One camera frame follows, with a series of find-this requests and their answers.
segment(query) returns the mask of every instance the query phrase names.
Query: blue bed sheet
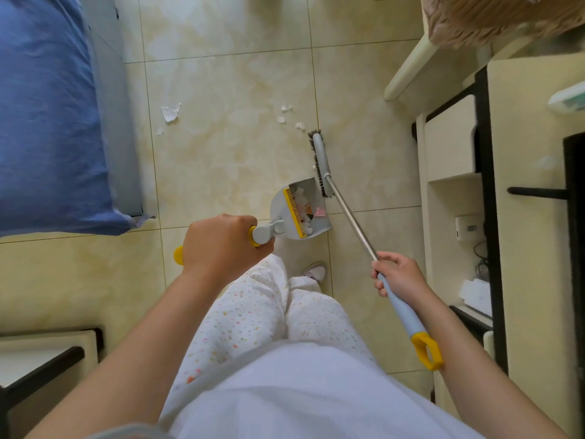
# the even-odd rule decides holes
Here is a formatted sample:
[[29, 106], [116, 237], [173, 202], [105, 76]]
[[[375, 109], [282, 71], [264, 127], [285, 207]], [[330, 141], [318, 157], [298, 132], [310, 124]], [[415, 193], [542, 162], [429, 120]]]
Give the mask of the blue bed sheet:
[[0, 236], [119, 235], [77, 0], [0, 0]]

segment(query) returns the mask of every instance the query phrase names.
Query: foot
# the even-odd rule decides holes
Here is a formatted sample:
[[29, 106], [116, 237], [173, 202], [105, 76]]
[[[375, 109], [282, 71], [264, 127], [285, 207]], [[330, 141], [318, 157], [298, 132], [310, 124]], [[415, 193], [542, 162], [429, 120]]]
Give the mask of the foot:
[[325, 276], [327, 275], [327, 265], [325, 262], [317, 262], [313, 263], [303, 273], [303, 276], [310, 277], [313, 280], [316, 280], [317, 283], [321, 284], [325, 280]]

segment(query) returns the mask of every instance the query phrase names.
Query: white speckled pants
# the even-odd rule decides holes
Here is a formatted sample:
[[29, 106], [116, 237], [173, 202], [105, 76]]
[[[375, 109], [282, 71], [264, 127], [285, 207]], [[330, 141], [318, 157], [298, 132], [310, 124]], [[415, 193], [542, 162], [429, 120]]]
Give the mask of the white speckled pants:
[[167, 404], [198, 376], [272, 341], [317, 341], [374, 362], [341, 305], [321, 294], [309, 277], [288, 278], [282, 260], [270, 255], [233, 282], [195, 334]]

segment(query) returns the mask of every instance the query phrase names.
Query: beige desk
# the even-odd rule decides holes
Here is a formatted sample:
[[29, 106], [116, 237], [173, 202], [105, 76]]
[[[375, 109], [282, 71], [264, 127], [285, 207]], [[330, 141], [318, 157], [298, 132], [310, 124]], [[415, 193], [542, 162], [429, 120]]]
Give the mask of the beige desk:
[[488, 66], [509, 376], [574, 438], [581, 430], [567, 204], [507, 189], [565, 187], [562, 139], [585, 131], [585, 113], [558, 116], [545, 105], [582, 80], [585, 54]]

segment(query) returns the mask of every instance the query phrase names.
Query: yellow comb teeth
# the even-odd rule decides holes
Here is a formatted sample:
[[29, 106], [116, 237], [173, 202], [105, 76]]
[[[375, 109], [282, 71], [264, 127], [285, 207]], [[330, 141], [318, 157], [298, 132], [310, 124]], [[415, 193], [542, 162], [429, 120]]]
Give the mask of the yellow comb teeth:
[[305, 232], [305, 227], [303, 226], [303, 220], [301, 219], [301, 214], [298, 212], [298, 208], [296, 207], [296, 202], [294, 200], [293, 192], [290, 188], [285, 188], [283, 190], [284, 198], [287, 200], [289, 204], [289, 209], [291, 211], [292, 217], [294, 218], [294, 224], [296, 226], [296, 231], [298, 232], [298, 236], [302, 239], [307, 236]]

